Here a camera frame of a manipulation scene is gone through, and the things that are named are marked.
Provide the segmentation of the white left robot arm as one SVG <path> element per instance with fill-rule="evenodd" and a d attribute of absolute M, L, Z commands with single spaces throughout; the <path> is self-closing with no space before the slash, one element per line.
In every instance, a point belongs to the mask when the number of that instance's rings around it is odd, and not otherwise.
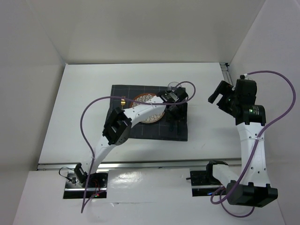
<path fill-rule="evenodd" d="M 115 98 L 115 96 L 101 97 L 92 101 L 84 111 L 80 118 L 80 131 L 82 136 L 91 150 L 91 156 L 83 163 L 78 163 L 74 169 L 76 182 L 87 187 L 92 183 L 92 174 L 97 172 L 99 164 L 106 158 L 108 153 L 118 145 L 125 143 L 130 135 L 131 129 L 139 122 L 146 118 L 161 114 L 169 113 L 171 117 L 179 119 L 180 109 L 187 105 L 188 94 L 183 90 L 161 91 L 152 99 L 146 102 L 139 102 L 137 106 L 121 109 L 119 107 L 113 109 L 104 124 L 104 129 L 100 140 L 95 148 L 91 146 L 83 131 L 83 118 L 88 108 L 97 101 Z"/>

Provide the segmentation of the dark grey checked cloth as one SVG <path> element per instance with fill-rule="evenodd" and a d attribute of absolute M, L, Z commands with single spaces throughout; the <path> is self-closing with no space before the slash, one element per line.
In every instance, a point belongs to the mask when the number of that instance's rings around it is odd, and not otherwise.
<path fill-rule="evenodd" d="M 157 94 L 160 91 L 168 90 L 165 86 L 141 86 L 141 85 L 120 85 L 114 84 L 111 87 L 111 96 L 125 96 L 132 99 L 143 93 Z M 166 114 L 161 120 L 151 124 L 138 123 L 131 131 L 129 138 L 132 139 L 149 139 L 165 141 L 182 141 L 188 140 L 187 120 L 181 120 L 181 135 L 177 135 L 177 122 L 174 122 L 174 130 L 169 131 L 169 122 L 166 121 Z"/>

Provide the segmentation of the gold fork green handle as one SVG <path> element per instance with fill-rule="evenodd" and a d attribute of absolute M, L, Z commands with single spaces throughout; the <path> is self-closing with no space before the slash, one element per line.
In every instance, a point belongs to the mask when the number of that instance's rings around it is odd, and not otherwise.
<path fill-rule="evenodd" d="M 121 108 L 123 109 L 124 105 L 126 104 L 125 96 L 122 96 L 120 104 L 121 104 Z"/>

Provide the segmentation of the clear drinking glass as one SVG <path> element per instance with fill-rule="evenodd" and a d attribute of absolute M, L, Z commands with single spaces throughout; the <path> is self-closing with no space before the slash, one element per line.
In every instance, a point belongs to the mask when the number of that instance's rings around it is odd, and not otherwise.
<path fill-rule="evenodd" d="M 182 87 L 182 85 L 178 82 L 170 82 L 168 85 L 167 85 L 167 88 L 168 90 L 176 90 L 178 89 L 179 87 Z"/>

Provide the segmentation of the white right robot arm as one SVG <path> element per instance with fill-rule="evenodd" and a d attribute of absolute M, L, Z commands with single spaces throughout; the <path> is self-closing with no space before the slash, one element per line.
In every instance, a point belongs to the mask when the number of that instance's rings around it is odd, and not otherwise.
<path fill-rule="evenodd" d="M 208 102 L 218 95 L 220 110 L 235 118 L 241 144 L 241 174 L 234 175 L 223 161 L 210 161 L 205 180 L 219 181 L 225 188 L 225 199 L 230 205 L 262 208 L 278 198 L 278 190 L 271 187 L 266 169 L 264 134 L 266 115 L 262 105 L 256 105 L 256 82 L 238 79 L 236 86 L 221 81 Z"/>

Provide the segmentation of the gold spoon green handle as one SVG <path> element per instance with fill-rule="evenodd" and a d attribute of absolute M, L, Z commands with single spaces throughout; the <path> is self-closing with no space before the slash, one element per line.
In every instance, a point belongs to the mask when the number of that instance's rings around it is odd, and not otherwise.
<path fill-rule="evenodd" d="M 170 121 L 169 122 L 170 126 L 169 126 L 169 131 L 172 132 L 174 130 L 174 121 Z"/>

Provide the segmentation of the floral patterned plate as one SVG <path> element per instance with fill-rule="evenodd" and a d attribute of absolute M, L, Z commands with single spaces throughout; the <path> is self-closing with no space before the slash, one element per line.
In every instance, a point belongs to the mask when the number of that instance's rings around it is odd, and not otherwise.
<path fill-rule="evenodd" d="M 140 95 L 134 97 L 133 100 L 139 101 L 139 102 L 147 102 L 147 101 L 151 100 L 155 95 L 156 94 L 154 94 L 154 93 L 143 93 L 143 94 L 140 94 Z M 160 114 L 154 114 L 154 115 L 149 116 L 148 118 L 142 120 L 141 123 L 144 123 L 144 124 L 155 123 L 155 122 L 158 122 L 159 120 L 161 120 L 163 116 L 164 116 L 164 112 L 162 112 Z"/>

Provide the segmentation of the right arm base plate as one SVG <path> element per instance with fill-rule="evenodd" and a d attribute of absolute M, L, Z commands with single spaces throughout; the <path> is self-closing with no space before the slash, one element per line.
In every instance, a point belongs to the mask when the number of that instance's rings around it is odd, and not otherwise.
<path fill-rule="evenodd" d="M 220 195 L 238 176 L 227 165 L 208 165 L 206 170 L 192 170 L 186 178 L 192 186 L 192 196 Z"/>

